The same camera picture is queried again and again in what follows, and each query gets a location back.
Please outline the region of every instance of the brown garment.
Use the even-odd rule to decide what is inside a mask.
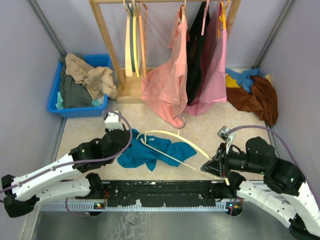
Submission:
[[[93,66],[86,63],[74,54],[68,53],[65,57],[66,75],[71,75],[76,84],[85,86],[94,100],[98,100],[104,94],[115,99],[118,88],[114,84],[112,70],[106,66]]]
[[[276,124],[278,119],[278,98],[277,92],[271,83],[260,76],[250,76],[254,83],[251,93],[241,88],[226,88],[226,97],[237,110],[254,112],[262,121],[271,126]]]

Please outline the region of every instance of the pink shirt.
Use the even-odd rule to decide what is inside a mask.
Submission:
[[[171,58],[141,79],[141,99],[163,120],[176,128],[183,126],[180,116],[187,105],[187,20],[179,23],[181,7],[175,16],[167,45]]]
[[[215,102],[227,101],[227,30],[222,30],[220,38],[217,38],[217,22],[220,11],[220,4],[217,4],[207,28],[200,59],[201,86],[194,101],[184,109],[186,113],[195,116],[208,112]]]

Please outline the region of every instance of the blue basket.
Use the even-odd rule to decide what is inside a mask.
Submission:
[[[109,67],[112,68],[112,62],[108,54],[96,54],[96,55],[85,55],[84,60],[90,64],[92,67]],[[103,110],[107,109],[108,96],[104,95],[104,102],[101,106],[91,106],[91,107],[77,107],[77,108],[67,108],[67,109],[57,109],[57,97],[60,91],[60,72],[62,69],[62,63],[59,62],[58,68],[55,73],[50,98],[48,102],[48,111],[53,114],[60,114],[62,117],[70,118],[85,118],[85,117],[98,117],[101,116]]]

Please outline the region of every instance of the gray wall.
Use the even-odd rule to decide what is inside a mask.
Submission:
[[[279,118],[275,130],[286,139],[318,199],[319,9],[319,0],[298,0],[261,63],[262,70],[271,74],[277,91]],[[283,147],[281,152],[287,160],[290,159]]]
[[[20,176],[51,157],[61,118],[46,107],[59,55],[26,0],[0,1],[0,30],[0,177]],[[0,205],[0,239],[16,240],[23,221]]]
[[[69,53],[106,53],[88,0],[37,0],[53,29]],[[176,12],[182,2],[148,3],[147,65],[156,67],[171,54],[167,48]],[[286,0],[242,0],[228,41],[227,65],[251,67],[267,40]],[[189,28],[200,2],[187,2]],[[215,8],[210,3],[210,11]],[[124,65],[126,12],[123,4],[102,4],[115,52]]]

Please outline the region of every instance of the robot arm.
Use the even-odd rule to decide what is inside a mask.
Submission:
[[[23,176],[6,175],[1,178],[6,197],[4,208],[12,218],[31,212],[36,205],[76,197],[94,199],[103,189],[98,174],[90,173],[78,180],[62,181],[89,170],[111,164],[114,159],[77,163],[82,160],[104,159],[123,149],[129,141],[129,131],[113,113],[104,116],[107,132],[101,139],[81,143],[59,160]]]
[[[249,139],[245,145],[246,152],[243,152],[230,143],[234,136],[226,135],[227,128],[221,130],[218,135],[227,143],[220,145],[213,159],[205,163],[201,170],[228,178],[237,196],[273,215],[297,239],[320,239],[319,207],[300,169],[278,158],[274,147],[260,137]],[[232,170],[263,174],[263,182],[289,204],[256,188]]]

